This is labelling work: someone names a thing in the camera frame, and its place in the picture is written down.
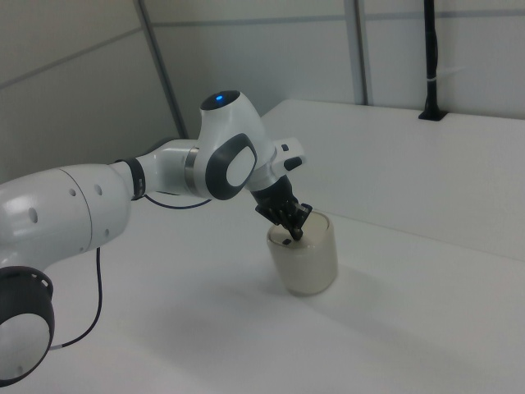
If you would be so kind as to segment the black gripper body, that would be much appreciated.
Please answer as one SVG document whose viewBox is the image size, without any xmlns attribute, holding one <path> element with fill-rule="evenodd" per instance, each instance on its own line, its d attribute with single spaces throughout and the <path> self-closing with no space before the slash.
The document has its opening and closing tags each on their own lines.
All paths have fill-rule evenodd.
<svg viewBox="0 0 525 394">
<path fill-rule="evenodd" d="M 273 185 L 257 191 L 251 191 L 257 206 L 256 211 L 262 215 L 277 214 L 280 211 L 289 215 L 309 215 L 313 208 L 301 204 L 294 196 L 288 176 L 282 176 Z"/>
</svg>

